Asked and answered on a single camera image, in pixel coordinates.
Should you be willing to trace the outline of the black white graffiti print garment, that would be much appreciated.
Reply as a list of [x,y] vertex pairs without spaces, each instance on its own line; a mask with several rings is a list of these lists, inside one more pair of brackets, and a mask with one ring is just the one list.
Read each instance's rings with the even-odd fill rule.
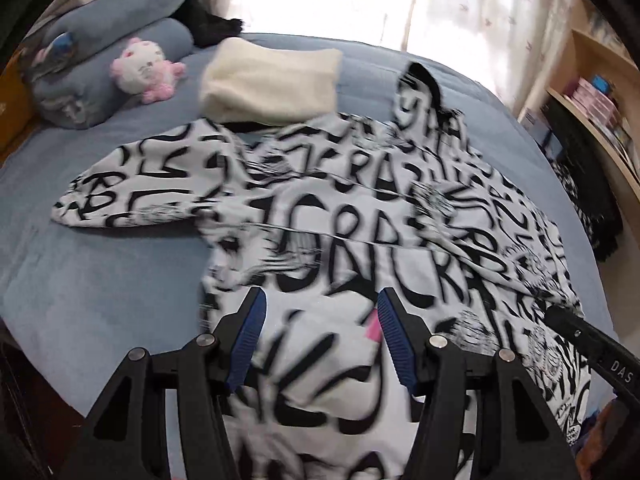
[[258,348],[224,411],[243,478],[401,473],[421,404],[378,333],[385,287],[459,348],[513,351],[578,437],[589,367],[544,325],[548,307],[580,310],[559,229],[472,147],[418,63],[390,122],[331,113],[250,145],[200,119],[116,148],[52,216],[76,228],[192,220],[210,249],[207,327],[264,289]]

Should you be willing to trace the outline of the blue bed sheet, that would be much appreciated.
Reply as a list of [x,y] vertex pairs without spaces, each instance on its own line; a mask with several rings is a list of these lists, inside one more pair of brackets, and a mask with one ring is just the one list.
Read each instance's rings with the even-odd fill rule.
[[[35,132],[1,170],[1,315],[32,365],[63,400],[87,413],[125,353],[181,347],[198,332],[198,283],[207,248],[190,223],[132,230],[73,230],[51,210],[73,178],[119,145],[198,117],[212,50],[186,57],[176,96],[124,108],[87,130]],[[586,319],[613,323],[591,246],[537,144],[475,80],[428,61],[448,107],[461,110],[471,144],[558,226]]]

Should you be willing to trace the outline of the wooden shelf unit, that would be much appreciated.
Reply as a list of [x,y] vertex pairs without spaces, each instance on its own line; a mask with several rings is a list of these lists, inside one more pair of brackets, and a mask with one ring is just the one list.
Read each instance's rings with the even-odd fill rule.
[[546,86],[526,112],[545,99],[562,106],[596,146],[625,216],[639,218],[639,67],[590,0],[574,0],[567,33]]

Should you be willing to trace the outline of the wooden headboard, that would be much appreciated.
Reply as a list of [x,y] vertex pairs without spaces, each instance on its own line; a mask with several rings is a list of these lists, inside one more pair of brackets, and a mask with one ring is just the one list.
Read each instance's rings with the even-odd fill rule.
[[1,74],[0,162],[15,153],[39,125],[32,92],[21,69],[23,50],[16,50]]

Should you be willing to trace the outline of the floral white curtain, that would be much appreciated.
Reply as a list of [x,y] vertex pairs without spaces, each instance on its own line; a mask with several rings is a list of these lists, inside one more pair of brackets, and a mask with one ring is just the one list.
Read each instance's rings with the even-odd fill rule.
[[539,103],[576,0],[204,0],[247,32],[346,39],[442,63],[514,114]]

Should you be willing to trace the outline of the pink white plush cat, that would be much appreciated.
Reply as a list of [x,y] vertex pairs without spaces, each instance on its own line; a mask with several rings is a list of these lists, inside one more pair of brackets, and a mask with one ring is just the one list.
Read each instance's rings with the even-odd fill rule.
[[116,86],[143,104],[167,101],[175,95],[178,81],[186,74],[183,62],[171,62],[151,40],[132,37],[111,64]]

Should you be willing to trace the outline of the folded cream fleece garment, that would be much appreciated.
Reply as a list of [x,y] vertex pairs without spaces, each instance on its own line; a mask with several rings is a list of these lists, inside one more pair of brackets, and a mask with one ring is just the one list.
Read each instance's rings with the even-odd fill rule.
[[341,62],[336,49],[269,49],[226,39],[201,76],[201,115],[221,124],[286,126],[333,113]]

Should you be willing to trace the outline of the black fuzzy garment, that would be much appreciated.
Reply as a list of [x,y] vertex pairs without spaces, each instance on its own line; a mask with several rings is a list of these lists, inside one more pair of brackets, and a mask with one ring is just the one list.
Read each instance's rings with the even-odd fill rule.
[[200,0],[184,0],[170,16],[190,32],[194,46],[216,46],[227,38],[241,35],[243,22],[238,18],[221,18],[210,14]]

